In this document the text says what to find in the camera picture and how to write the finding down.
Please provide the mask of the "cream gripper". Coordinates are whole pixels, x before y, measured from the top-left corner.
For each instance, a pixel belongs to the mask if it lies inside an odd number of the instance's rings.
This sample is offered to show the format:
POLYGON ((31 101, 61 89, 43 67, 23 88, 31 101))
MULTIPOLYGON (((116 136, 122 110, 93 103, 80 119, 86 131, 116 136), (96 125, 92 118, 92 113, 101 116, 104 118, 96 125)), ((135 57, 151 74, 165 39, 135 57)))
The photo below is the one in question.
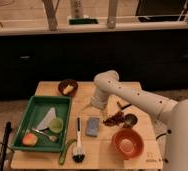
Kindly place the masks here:
POLYGON ((90 104, 97 109, 103 110, 108 104, 108 99, 108 93, 101 90, 96 90, 91 97, 90 104))

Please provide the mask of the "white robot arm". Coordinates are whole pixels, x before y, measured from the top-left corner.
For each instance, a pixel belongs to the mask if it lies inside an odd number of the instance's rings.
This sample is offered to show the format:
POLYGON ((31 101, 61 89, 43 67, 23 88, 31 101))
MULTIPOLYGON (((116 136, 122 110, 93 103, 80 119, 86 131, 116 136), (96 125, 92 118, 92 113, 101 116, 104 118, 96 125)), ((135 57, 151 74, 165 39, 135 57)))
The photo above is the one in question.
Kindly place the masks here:
POLYGON ((116 95, 167 125, 163 171, 188 171, 188 99, 175 101, 142 89, 125 86, 115 70, 97 74, 90 103, 104 110, 116 95))

